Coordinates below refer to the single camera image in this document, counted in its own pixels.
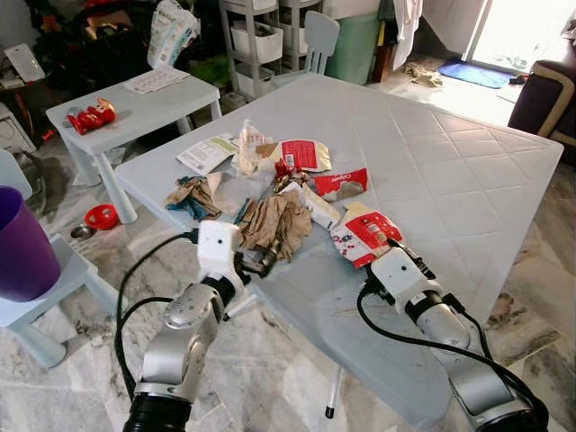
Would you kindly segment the brown paper bag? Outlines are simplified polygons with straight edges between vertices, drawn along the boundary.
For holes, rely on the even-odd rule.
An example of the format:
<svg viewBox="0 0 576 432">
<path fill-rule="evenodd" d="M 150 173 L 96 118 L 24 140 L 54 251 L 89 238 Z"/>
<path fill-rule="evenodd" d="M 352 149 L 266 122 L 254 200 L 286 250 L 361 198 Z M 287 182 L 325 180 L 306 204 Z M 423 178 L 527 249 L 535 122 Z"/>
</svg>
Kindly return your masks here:
<svg viewBox="0 0 576 432">
<path fill-rule="evenodd" d="M 241 247 L 257 250 L 281 241 L 277 259 L 291 262 L 297 248 L 310 235 L 311 226 L 311 211 L 296 191 L 268 196 L 243 212 L 238 224 Z"/>
</svg>

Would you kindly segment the red white snack packet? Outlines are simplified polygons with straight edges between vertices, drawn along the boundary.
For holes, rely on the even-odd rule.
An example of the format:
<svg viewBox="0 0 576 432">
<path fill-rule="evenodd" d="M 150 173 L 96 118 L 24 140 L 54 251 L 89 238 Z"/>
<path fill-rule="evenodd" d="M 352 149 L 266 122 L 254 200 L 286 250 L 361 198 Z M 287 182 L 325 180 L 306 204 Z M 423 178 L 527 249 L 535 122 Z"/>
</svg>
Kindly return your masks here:
<svg viewBox="0 0 576 432">
<path fill-rule="evenodd" d="M 346 204 L 343 219 L 330 228 L 337 253 L 348 259 L 354 268 L 374 262 L 390 248 L 388 241 L 402 242 L 401 230 L 380 211 L 362 202 Z"/>
</svg>

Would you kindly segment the green plastic bin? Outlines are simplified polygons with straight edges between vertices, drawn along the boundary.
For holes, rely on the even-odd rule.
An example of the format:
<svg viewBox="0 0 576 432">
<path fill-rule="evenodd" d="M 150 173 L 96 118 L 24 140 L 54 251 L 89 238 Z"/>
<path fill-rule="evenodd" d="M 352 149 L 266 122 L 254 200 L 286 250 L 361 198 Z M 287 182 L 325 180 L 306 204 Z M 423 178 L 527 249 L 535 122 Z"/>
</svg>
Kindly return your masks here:
<svg viewBox="0 0 576 432">
<path fill-rule="evenodd" d="M 374 66 L 380 21 L 377 13 L 340 18 L 340 32 L 334 54 L 328 59 L 325 75 L 363 86 Z"/>
</svg>

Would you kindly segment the purple rubbish bin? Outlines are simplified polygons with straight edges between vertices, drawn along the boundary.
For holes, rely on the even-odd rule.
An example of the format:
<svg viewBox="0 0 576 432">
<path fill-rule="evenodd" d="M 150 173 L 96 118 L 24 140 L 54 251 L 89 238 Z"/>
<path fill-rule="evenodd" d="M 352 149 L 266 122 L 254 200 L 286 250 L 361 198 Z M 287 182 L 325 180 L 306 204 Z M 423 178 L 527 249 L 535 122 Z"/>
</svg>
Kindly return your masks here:
<svg viewBox="0 0 576 432">
<path fill-rule="evenodd" d="M 0 299 L 15 303 L 39 299 L 60 275 L 49 236 L 21 191 L 0 185 Z"/>
</svg>

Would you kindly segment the white torn wrapper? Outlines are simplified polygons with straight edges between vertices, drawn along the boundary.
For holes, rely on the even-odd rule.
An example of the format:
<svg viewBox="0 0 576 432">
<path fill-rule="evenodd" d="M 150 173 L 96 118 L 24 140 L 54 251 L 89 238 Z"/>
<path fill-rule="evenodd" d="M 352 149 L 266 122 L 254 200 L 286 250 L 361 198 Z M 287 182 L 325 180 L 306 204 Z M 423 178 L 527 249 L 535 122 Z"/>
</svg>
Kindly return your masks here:
<svg viewBox="0 0 576 432">
<path fill-rule="evenodd" d="M 326 202 L 324 198 L 318 196 L 306 184 L 297 184 L 297 182 L 288 182 L 288 185 L 283 189 L 277 191 L 279 196 L 292 196 L 296 194 L 301 199 L 306 209 L 311 212 L 311 218 L 317 225 L 320 225 L 325 230 L 333 230 L 338 225 L 342 218 L 340 211 L 335 209 L 332 204 Z"/>
</svg>

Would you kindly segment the large pale blue plastic table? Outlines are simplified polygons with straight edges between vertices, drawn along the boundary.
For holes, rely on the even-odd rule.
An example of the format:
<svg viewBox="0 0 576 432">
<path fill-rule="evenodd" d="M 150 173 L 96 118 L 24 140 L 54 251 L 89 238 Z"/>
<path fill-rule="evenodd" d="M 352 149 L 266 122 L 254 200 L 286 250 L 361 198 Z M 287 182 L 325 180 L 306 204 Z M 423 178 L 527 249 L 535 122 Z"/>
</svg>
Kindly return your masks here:
<svg viewBox="0 0 576 432">
<path fill-rule="evenodd" d="M 563 147 L 549 139 L 461 118 L 328 76 L 307 75 L 180 139 L 133 157 L 115 176 L 137 203 L 178 230 L 193 226 L 166 197 L 189 169 L 178 153 L 244 121 L 273 139 L 329 148 L 335 172 L 363 168 L 357 200 L 399 227 L 477 320 L 489 317 L 542 201 Z M 255 284 L 259 300 L 305 335 L 413 427 L 432 427 L 455 406 L 432 351 L 388 340 L 364 324 L 356 296 L 365 280 L 314 227 L 292 262 Z"/>
</svg>

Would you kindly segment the white green leaflet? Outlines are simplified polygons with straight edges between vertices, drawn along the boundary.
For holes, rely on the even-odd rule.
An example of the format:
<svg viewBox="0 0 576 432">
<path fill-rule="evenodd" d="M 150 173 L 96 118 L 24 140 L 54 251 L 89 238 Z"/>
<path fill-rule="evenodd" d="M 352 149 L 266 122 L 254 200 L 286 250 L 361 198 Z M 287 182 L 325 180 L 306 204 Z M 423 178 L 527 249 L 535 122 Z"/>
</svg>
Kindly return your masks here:
<svg viewBox="0 0 576 432">
<path fill-rule="evenodd" d="M 234 136 L 230 133 L 197 141 L 184 152 L 178 153 L 176 160 L 186 168 L 193 170 L 198 176 L 208 176 L 218 165 L 236 153 Z"/>
</svg>

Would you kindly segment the red pet bowl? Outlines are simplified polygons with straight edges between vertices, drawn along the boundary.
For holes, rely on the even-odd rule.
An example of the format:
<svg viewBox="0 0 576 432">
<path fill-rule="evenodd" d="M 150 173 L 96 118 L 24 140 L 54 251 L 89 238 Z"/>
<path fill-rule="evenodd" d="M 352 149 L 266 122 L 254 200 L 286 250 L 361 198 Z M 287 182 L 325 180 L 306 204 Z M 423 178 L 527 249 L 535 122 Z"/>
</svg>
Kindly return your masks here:
<svg viewBox="0 0 576 432">
<path fill-rule="evenodd" d="M 111 204 L 99 204 L 84 214 L 84 225 L 92 230 L 112 230 L 120 223 L 118 210 Z"/>
</svg>

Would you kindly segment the beige crumpled floor cloth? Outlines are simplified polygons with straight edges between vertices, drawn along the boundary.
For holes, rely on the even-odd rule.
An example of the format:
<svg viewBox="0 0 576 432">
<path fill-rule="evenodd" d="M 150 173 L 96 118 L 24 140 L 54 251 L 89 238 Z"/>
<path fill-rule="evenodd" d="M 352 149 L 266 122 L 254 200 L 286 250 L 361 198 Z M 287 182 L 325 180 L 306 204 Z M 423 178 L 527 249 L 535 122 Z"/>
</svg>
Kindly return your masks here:
<svg viewBox="0 0 576 432">
<path fill-rule="evenodd" d="M 408 62 L 402 67 L 403 73 L 410 77 L 411 83 L 437 89 L 443 86 L 443 76 L 435 68 L 421 65 L 421 63 Z"/>
</svg>

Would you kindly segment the small pale blue table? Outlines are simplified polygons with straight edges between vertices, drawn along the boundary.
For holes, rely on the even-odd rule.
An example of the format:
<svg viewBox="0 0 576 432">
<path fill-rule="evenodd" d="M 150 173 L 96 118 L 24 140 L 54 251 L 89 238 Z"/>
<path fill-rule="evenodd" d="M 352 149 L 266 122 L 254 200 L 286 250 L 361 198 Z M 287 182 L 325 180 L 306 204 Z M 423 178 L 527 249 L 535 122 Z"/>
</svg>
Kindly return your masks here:
<svg viewBox="0 0 576 432">
<path fill-rule="evenodd" d="M 82 135 L 71 126 L 67 115 L 89 107 L 98 98 L 112 103 L 118 119 L 110 126 Z M 57 129 L 74 162 L 74 184 L 104 184 L 120 222 L 127 225 L 139 215 L 114 175 L 107 153 L 170 123 L 176 123 L 181 133 L 188 133 L 193 130 L 188 116 L 204 107 L 209 107 L 212 118 L 218 119 L 221 116 L 219 99 L 217 86 L 189 76 L 147 94 L 136 94 L 124 83 L 115 84 L 50 107 L 45 115 Z"/>
</svg>

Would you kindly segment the pale blue plastic stool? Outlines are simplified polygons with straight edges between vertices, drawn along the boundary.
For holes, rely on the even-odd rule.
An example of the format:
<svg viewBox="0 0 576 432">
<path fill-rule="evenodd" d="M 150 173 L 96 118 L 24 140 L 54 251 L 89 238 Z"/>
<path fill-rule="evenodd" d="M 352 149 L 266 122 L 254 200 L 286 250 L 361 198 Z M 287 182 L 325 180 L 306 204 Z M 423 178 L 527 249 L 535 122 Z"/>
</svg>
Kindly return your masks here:
<svg viewBox="0 0 576 432">
<path fill-rule="evenodd" d="M 20 165 L 11 152 L 0 148 L 0 185 L 11 186 L 21 191 L 24 200 L 32 193 Z M 66 356 L 66 347 L 61 342 L 47 337 L 32 323 L 58 305 L 76 289 L 84 287 L 107 312 L 113 312 L 116 291 L 98 273 L 97 267 L 79 255 L 62 236 L 49 236 L 61 268 L 58 282 L 45 295 L 33 301 L 8 301 L 0 299 L 0 328 L 7 329 L 24 346 L 25 350 L 46 369 L 57 366 Z"/>
</svg>

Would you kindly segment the blue floor mat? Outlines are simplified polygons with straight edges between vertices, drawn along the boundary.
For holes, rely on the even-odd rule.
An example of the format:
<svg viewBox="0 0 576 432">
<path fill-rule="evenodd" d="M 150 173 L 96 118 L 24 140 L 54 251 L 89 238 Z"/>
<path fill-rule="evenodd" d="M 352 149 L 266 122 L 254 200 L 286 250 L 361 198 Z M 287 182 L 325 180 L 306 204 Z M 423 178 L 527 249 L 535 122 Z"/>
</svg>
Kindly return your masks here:
<svg viewBox="0 0 576 432">
<path fill-rule="evenodd" d="M 444 65 L 441 65 L 436 71 L 441 76 L 457 79 L 457 81 L 477 84 L 477 86 L 484 86 L 487 87 L 487 89 L 502 89 L 502 87 L 509 84 L 511 79 L 516 75 L 514 73 L 507 73 L 507 71 L 477 66 L 474 65 L 474 63 L 463 61 L 460 58 L 452 58 L 452 60 L 446 61 Z"/>
</svg>

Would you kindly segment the white hanging cloth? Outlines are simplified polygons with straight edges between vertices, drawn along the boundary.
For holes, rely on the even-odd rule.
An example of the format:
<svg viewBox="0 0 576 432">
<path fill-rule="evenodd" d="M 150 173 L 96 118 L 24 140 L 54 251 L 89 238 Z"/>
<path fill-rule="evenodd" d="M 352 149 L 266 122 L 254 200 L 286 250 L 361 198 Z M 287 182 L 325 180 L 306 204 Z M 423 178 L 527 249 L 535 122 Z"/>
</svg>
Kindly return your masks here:
<svg viewBox="0 0 576 432">
<path fill-rule="evenodd" d="M 423 0 L 392 0 L 396 29 L 396 44 L 391 69 L 401 68 L 414 49 L 415 32 L 419 28 Z"/>
</svg>

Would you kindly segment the red toy packet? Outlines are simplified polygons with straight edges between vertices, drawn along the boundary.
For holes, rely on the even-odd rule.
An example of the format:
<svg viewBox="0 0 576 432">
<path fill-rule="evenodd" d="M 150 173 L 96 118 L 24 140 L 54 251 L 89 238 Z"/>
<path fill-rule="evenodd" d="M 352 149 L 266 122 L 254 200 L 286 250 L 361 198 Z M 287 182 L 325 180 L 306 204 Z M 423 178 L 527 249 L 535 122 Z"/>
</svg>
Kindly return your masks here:
<svg viewBox="0 0 576 432">
<path fill-rule="evenodd" d="M 83 136 L 108 126 L 118 118 L 118 113 L 110 100 L 97 98 L 97 103 L 85 110 L 70 112 L 66 118 L 78 135 Z"/>
</svg>

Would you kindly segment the pale blue child chair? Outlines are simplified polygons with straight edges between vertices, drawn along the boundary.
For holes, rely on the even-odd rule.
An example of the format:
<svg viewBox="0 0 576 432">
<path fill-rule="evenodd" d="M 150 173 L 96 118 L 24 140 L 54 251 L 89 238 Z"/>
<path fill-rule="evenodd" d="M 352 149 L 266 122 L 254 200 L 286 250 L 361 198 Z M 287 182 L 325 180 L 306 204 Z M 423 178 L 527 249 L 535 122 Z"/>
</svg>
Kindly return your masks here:
<svg viewBox="0 0 576 432">
<path fill-rule="evenodd" d="M 288 86 L 289 83 L 306 74 L 324 74 L 329 58 L 335 53 L 340 25 L 334 18 L 324 13 L 308 11 L 304 14 L 303 24 L 303 28 L 299 28 L 301 40 L 297 37 L 296 41 L 301 41 L 308 47 L 304 55 L 304 67 L 302 70 L 274 76 L 271 83 L 275 89 Z"/>
</svg>

